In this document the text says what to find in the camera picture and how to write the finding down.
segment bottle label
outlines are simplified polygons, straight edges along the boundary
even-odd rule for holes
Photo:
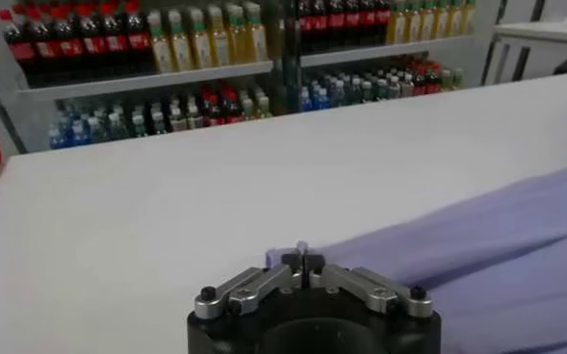
[[[195,53],[196,61],[199,67],[211,67],[213,59],[210,56],[210,44],[208,37],[199,36],[195,39]]]
[[[156,41],[152,46],[155,52],[155,58],[157,59],[157,65],[159,66],[159,71],[161,72],[171,72],[174,71],[174,67],[171,61],[171,55],[169,53],[168,44],[163,41]]]
[[[106,40],[103,37],[84,38],[84,44],[91,54],[104,54],[106,50]]]
[[[263,28],[253,32],[253,45],[255,46],[255,60],[258,62],[267,61],[268,50],[266,48],[266,33]]]
[[[127,37],[125,36],[107,36],[106,41],[108,42],[108,49],[110,49],[111,52],[117,53],[129,50]]]
[[[405,16],[399,16],[395,24],[395,44],[405,42]]]
[[[328,17],[313,16],[313,28],[316,30],[325,30],[328,27]]]
[[[422,40],[430,40],[433,31],[433,19],[435,16],[428,14],[425,16],[425,23],[422,26]]]
[[[225,32],[222,32],[215,37],[215,47],[217,48],[219,65],[230,65],[229,41],[227,40],[227,34]]]
[[[341,28],[345,26],[345,14],[344,13],[332,13],[328,17],[328,26],[331,28]]]
[[[375,12],[360,13],[360,24],[362,26],[373,26],[375,24]]]
[[[375,21],[379,24],[388,24],[390,22],[390,11],[379,10],[375,13]]]
[[[129,35],[129,45],[131,49],[144,50],[150,48],[150,35],[146,32],[140,32]]]
[[[17,61],[26,61],[35,57],[35,51],[31,43],[9,44],[13,57]]]
[[[356,27],[360,24],[360,13],[347,13],[345,15],[346,27]]]
[[[444,38],[446,36],[446,26],[448,25],[448,13],[439,13],[439,22],[437,22],[437,38]]]
[[[79,57],[84,53],[80,39],[61,40],[61,49],[66,57]]]
[[[411,17],[411,23],[409,24],[409,41],[418,40],[421,24],[422,17],[419,14],[415,14],[413,17]]]
[[[191,52],[189,50],[189,43],[186,38],[177,38],[174,40],[174,55],[178,62],[178,68],[181,70],[191,69]]]

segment red label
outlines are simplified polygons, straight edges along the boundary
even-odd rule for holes
[[[129,44],[132,49],[143,50],[150,48],[150,36],[146,32],[129,35]]]
[[[126,52],[129,50],[127,37],[125,36],[107,36],[106,41],[111,52]]]
[[[390,11],[378,11],[375,13],[375,21],[377,23],[389,23],[390,22]]]
[[[300,18],[300,31],[311,31],[313,30],[313,18],[311,16],[304,16]]]
[[[57,41],[38,41],[37,50],[45,59],[58,58],[63,55],[61,45]]]
[[[332,13],[328,17],[328,26],[336,27],[336,28],[345,26],[345,14],[344,13]]]
[[[84,47],[80,39],[61,40],[59,45],[66,57],[78,57],[84,53]]]
[[[345,15],[345,25],[355,27],[360,24],[360,13],[348,13]]]
[[[313,28],[316,30],[325,30],[328,28],[328,17],[313,16]]]
[[[104,54],[107,52],[106,40],[103,37],[84,38],[84,44],[91,54]]]
[[[35,51],[31,43],[13,43],[9,44],[13,57],[17,61],[26,61],[35,57]]]
[[[360,23],[363,26],[373,26],[375,24],[375,13],[374,12],[360,13]]]

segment bottle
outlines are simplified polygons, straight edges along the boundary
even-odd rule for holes
[[[124,122],[120,120],[120,115],[116,112],[110,114],[110,138],[112,140],[123,140],[129,138],[129,131]]]
[[[0,10],[0,19],[6,22],[3,38],[12,51],[13,58],[22,68],[30,86],[40,84],[38,59],[35,48],[31,44],[23,27],[13,21],[12,13],[7,9]]]
[[[359,0],[345,1],[345,32],[346,45],[357,45],[360,35],[360,5]]]
[[[433,23],[433,39],[441,39],[446,37],[446,29],[448,28],[448,18],[450,8],[449,0],[437,0],[437,8],[435,9],[435,22]]]
[[[476,31],[476,0],[467,0],[463,9],[461,35],[472,35]]]
[[[390,1],[375,1],[375,44],[383,45],[386,43],[386,34],[390,24]]]
[[[81,120],[76,120],[73,122],[71,127],[73,130],[73,145],[82,146],[90,144],[90,136],[84,131],[84,124]]]
[[[232,64],[229,52],[229,40],[227,32],[223,28],[223,14],[221,8],[211,5],[208,7],[210,15],[211,32],[209,34],[211,56],[215,66],[226,66]]]
[[[400,97],[411,97],[414,95],[413,75],[405,74],[405,81],[400,83]]]
[[[187,114],[187,123],[189,123],[189,129],[203,128],[204,117],[199,114],[195,103],[190,103],[188,107],[189,113]]]
[[[385,79],[377,80],[377,96],[375,99],[377,101],[388,99],[388,82]]]
[[[345,44],[345,9],[343,0],[330,0],[328,6],[329,47]]]
[[[388,45],[403,44],[405,40],[405,3],[402,0],[395,0],[395,10],[390,17],[388,25]]]
[[[204,31],[204,14],[198,8],[190,8],[189,15],[193,23],[192,46],[194,53],[194,66],[196,68],[211,67],[213,58],[211,56],[208,35]]]
[[[144,125],[144,116],[140,113],[134,112],[131,120],[133,121],[133,126],[136,130],[136,138],[148,137],[148,133],[146,133],[146,126]]]
[[[63,66],[61,46],[56,40],[53,29],[41,20],[41,14],[36,8],[28,8],[27,15],[30,19],[29,30],[41,59],[41,69],[45,73],[43,80],[46,83],[58,82],[57,74]]]
[[[173,72],[174,61],[171,56],[168,38],[164,35],[161,25],[161,12],[153,10],[148,14],[152,51],[157,61],[159,72]]]
[[[324,0],[313,0],[313,40],[311,45],[314,52],[322,51],[328,45],[328,14]]]
[[[452,6],[448,12],[448,26],[446,26],[446,37],[460,36],[463,20],[462,0],[452,0]]]
[[[61,130],[55,124],[50,126],[48,138],[50,139],[50,148],[52,150],[64,149],[69,146]]]
[[[80,32],[86,48],[87,67],[94,77],[108,76],[110,74],[108,47],[103,37],[101,22],[92,15],[87,5],[79,5],[77,11],[80,15]]]
[[[419,0],[411,0],[409,2],[407,24],[405,26],[405,43],[420,40],[420,34],[422,33],[422,16],[420,15],[419,9]]]
[[[431,40],[433,24],[435,23],[435,5],[433,0],[425,1],[425,8],[422,11],[422,32],[420,40]]]
[[[131,47],[133,67],[139,73],[154,73],[157,68],[150,45],[150,33],[144,16],[138,11],[138,3],[125,2],[127,12],[127,37]]]
[[[364,81],[362,83],[362,103],[373,102],[373,87],[370,81]]]
[[[362,45],[373,45],[375,28],[375,0],[360,0],[360,38]]]

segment red bottle cap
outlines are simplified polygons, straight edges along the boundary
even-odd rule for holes
[[[12,13],[7,9],[0,10],[0,19],[3,21],[11,21],[12,20]]]

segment yellow drink bottle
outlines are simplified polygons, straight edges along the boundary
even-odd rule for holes
[[[433,24],[435,23],[435,5],[433,0],[425,1],[422,11],[422,31],[420,40],[431,40],[433,36]]]
[[[433,23],[433,39],[446,37],[446,28],[448,27],[449,9],[448,0],[437,0],[437,8],[435,9],[435,22]]]
[[[476,31],[476,0],[467,0],[463,10],[462,35],[472,35]]]
[[[411,0],[407,6],[407,23],[405,25],[405,43],[418,41],[422,29],[422,15],[420,14],[420,1]]]
[[[446,27],[446,37],[460,36],[463,23],[462,0],[452,0],[452,6],[448,13],[448,26]]]

